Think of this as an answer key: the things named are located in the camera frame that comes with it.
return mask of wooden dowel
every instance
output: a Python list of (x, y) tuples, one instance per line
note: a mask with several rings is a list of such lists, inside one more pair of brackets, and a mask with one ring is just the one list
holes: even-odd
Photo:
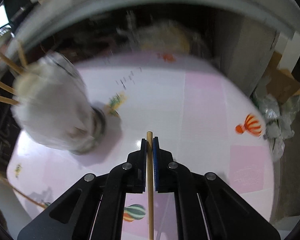
[(18, 101), (14, 100), (14, 99), (10, 99), (10, 98), (5, 98), (0, 96), (0, 102), (6, 103), (6, 104), (10, 104), (10, 105), (17, 105), (19, 104)]
[(7, 58), (4, 54), (0, 52), (0, 58), (3, 60), (10, 68), (16, 71), (19, 74), (23, 73), (23, 69), (14, 63), (11, 59)]
[(9, 93), (12, 93), (14, 95), (16, 94), (16, 91), (12, 87), (9, 87), (8, 85), (2, 83), (1, 81), (0, 81), (0, 88), (2, 88), (3, 90), (8, 91)]
[(149, 239), (150, 240), (154, 240), (152, 140), (153, 140), (152, 132), (147, 132), (148, 214), (149, 214)]
[(0, 174), (0, 179), (9, 187), (11, 187), (13, 190), (15, 190), (16, 192), (18, 192), (21, 196), (23, 196), (24, 198), (26, 198), (27, 200), (29, 200), (30, 202), (32, 202), (33, 204), (42, 207), (42, 208), (46, 208), (46, 206), (44, 204), (38, 203), (37, 201), (34, 201), (32, 198), (29, 198), (27, 195), (23, 194), (21, 191), (19, 191), (18, 189), (16, 189), (15, 187), (13, 187), (4, 177), (2, 177), (2, 175)]
[(27, 61), (25, 51), (23, 50), (23, 47), (22, 47), (20, 41), (18, 41), (18, 55), (19, 55), (19, 59), (20, 59), (21, 65), (25, 69), (27, 69), (28, 61)]

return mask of small cartoon print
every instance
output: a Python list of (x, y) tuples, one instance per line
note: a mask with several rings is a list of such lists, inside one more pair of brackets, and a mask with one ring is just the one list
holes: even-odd
[(168, 53), (157, 53), (158, 58), (162, 58), (164, 62), (176, 62), (176, 59), (173, 57), (172, 54)]
[(51, 202), (44, 202), (43, 200), (41, 200), (41, 203), (45, 205), (46, 208), (51, 205)]
[(132, 222), (134, 220), (143, 219), (146, 215), (146, 209), (143, 205), (133, 204), (124, 208), (123, 220)]
[(243, 134), (245, 131), (248, 131), (248, 133), (257, 137), (259, 137), (262, 133), (259, 120), (253, 114), (248, 114), (246, 120), (244, 121), (244, 125), (237, 125), (235, 127), (235, 131), (238, 134)]
[(126, 99), (127, 97), (125, 96), (124, 92), (116, 94), (110, 98), (110, 102), (106, 105), (108, 114), (119, 117), (117, 109), (126, 101)]
[(15, 176), (16, 176), (17, 179), (19, 178), (21, 170), (22, 170), (21, 164), (18, 163), (17, 166), (16, 166), (16, 168), (15, 168), (15, 170), (14, 170), (14, 174), (15, 174)]

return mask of pink table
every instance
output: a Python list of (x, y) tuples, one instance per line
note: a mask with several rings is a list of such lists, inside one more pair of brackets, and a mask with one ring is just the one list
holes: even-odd
[[(76, 64), (93, 106), (104, 109), (116, 93), (126, 101), (120, 118), (106, 115), (102, 143), (86, 155), (73, 155), (32, 141), (20, 133), (10, 160), (9, 182), (39, 202), (53, 202), (84, 174), (108, 173), (140, 149), (151, 130), (160, 147), (192, 172), (213, 171), (269, 220), (274, 196), (273, 164), (263, 139), (265, 123), (254, 105), (227, 78), (205, 60), (157, 53), (121, 54)], [(261, 125), (236, 132), (248, 115)], [(17, 194), (34, 218), (42, 209)], [(174, 197), (155, 195), (155, 237), (175, 239)], [(128, 195), (126, 206), (138, 204), (147, 213), (147, 196)], [(123, 222), (122, 239), (147, 239), (147, 216)]]

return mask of floor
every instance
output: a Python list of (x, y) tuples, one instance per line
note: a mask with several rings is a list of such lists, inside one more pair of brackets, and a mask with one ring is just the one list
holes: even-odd
[[(300, 70), (295, 69), (293, 74), (300, 81)], [(284, 154), (280, 160), (281, 183), (274, 220), (300, 215), (300, 112), (292, 128), (295, 135), (285, 141)]]

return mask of green striped hot air balloon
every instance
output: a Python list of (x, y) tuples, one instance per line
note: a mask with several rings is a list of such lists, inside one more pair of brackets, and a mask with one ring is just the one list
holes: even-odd
[(133, 220), (143, 219), (146, 215), (146, 209), (143, 205), (133, 204), (124, 208), (123, 219), (132, 222)]

